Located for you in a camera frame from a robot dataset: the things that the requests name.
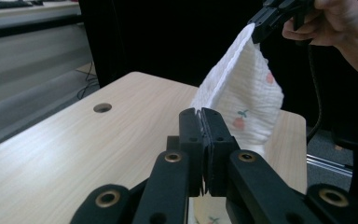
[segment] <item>human hand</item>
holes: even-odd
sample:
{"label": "human hand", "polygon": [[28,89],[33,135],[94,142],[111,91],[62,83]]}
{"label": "human hand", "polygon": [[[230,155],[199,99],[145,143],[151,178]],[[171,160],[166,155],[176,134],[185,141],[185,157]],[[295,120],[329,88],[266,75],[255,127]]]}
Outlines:
{"label": "human hand", "polygon": [[357,0],[315,0],[314,7],[298,30],[293,30],[293,19],[287,21],[283,37],[312,39],[312,45],[337,46],[358,27]]}

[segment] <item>table surface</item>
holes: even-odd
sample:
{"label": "table surface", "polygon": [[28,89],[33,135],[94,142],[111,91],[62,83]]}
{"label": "table surface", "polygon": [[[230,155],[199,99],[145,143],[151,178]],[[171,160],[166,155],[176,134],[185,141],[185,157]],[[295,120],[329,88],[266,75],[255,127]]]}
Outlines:
{"label": "table surface", "polygon": [[[69,223],[94,189],[148,178],[196,91],[131,73],[0,144],[0,223]],[[94,112],[103,103],[112,109]],[[282,111],[266,149],[282,179],[304,192],[305,120]]]}

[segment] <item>wall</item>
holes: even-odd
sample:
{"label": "wall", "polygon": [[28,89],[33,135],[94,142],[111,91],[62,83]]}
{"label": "wall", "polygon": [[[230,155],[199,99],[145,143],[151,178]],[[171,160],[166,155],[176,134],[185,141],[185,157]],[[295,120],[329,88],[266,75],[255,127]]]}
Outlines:
{"label": "wall", "polygon": [[91,61],[83,25],[2,37],[0,101]]}

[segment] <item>gray floor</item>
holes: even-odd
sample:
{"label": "gray floor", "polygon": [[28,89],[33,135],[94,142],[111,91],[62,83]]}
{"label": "gray floor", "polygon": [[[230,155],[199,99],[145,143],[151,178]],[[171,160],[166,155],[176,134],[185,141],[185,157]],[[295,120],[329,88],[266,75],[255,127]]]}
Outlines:
{"label": "gray floor", "polygon": [[[0,142],[25,130],[38,121],[77,102],[82,89],[95,81],[87,81],[85,73],[69,72],[36,88],[0,102]],[[97,91],[98,86],[87,88],[84,97]],[[347,149],[337,150],[330,133],[319,131],[309,143],[308,153],[326,160],[351,165],[352,154]],[[308,184],[331,184],[348,190],[351,178],[308,164]]]}
{"label": "gray floor", "polygon": [[96,77],[86,77],[72,71],[1,101],[0,143],[97,91]]}

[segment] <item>white cloth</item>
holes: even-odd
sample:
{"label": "white cloth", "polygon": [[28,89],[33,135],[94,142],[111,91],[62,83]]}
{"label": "white cloth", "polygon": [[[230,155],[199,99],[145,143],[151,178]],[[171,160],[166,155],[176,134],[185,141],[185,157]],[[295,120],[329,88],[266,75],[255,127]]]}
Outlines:
{"label": "white cloth", "polygon": [[[265,158],[264,145],[279,116],[283,94],[259,46],[252,41],[254,28],[249,24],[240,32],[204,79],[190,107],[221,113],[241,149]],[[224,198],[195,198],[194,209],[198,223],[230,223]]]}

